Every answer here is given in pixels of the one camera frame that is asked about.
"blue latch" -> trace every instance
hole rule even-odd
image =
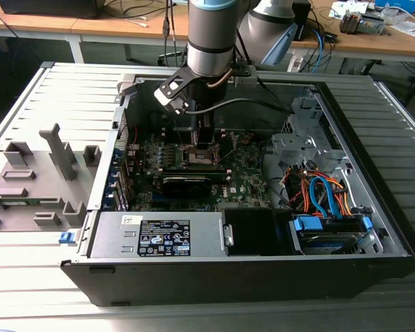
[[[371,228],[373,228],[372,221],[368,216],[364,216],[362,218],[362,222],[364,223],[367,230],[370,230]]]
[[[299,216],[294,221],[295,230],[323,230],[320,218],[317,216]]]
[[[72,232],[63,232],[62,235],[60,235],[60,238],[58,239],[58,243],[60,243],[60,244],[75,243],[74,238],[75,238],[74,233],[72,233]]]

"metal table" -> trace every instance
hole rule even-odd
[[[35,137],[34,128],[48,120],[60,123],[73,149],[87,144],[103,148],[120,74],[139,68],[172,72],[92,64],[45,67],[0,125],[0,164],[6,161],[1,153],[6,140]],[[261,78],[289,80],[293,75],[305,82],[311,77],[267,72]],[[415,121],[383,84],[370,77],[313,78],[327,83],[415,228]],[[68,250],[76,250],[59,245],[59,236],[60,232],[0,232],[0,329],[415,331],[415,273],[375,285],[354,299],[99,308],[58,268]]]

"blue cable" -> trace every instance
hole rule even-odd
[[[324,186],[327,191],[327,201],[329,202],[329,207],[331,208],[332,214],[336,217],[336,219],[342,219],[342,215],[340,214],[338,206],[335,204],[335,201],[333,200],[331,184],[325,178],[321,176],[317,176],[316,178],[313,178],[309,186],[309,193],[311,195],[312,204],[323,214],[324,218],[327,218],[326,211],[321,207],[320,204],[317,203],[317,199],[315,198],[315,182],[317,181],[322,181],[324,183]]]
[[[315,64],[315,67],[313,67],[313,69],[312,69],[312,73],[314,73],[314,72],[317,70],[318,65],[319,65],[319,64],[320,64],[320,62],[321,62],[321,56],[323,56],[323,48],[324,48],[324,45],[323,45],[323,41],[322,41],[322,39],[321,39],[321,36],[320,36],[319,32],[318,32],[318,31],[316,31],[316,29],[312,29],[312,31],[313,31],[313,32],[315,32],[315,34],[316,34],[316,35],[317,35],[317,37],[318,37],[318,40],[320,41],[320,55],[318,55],[318,61],[317,61],[317,63]]]

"power supply label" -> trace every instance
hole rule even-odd
[[[142,220],[137,248],[141,257],[190,256],[190,221]]]

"white label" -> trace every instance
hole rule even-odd
[[[2,205],[27,205],[26,202],[1,202]]]
[[[133,216],[131,214],[123,214],[122,225],[140,225],[143,216]]]

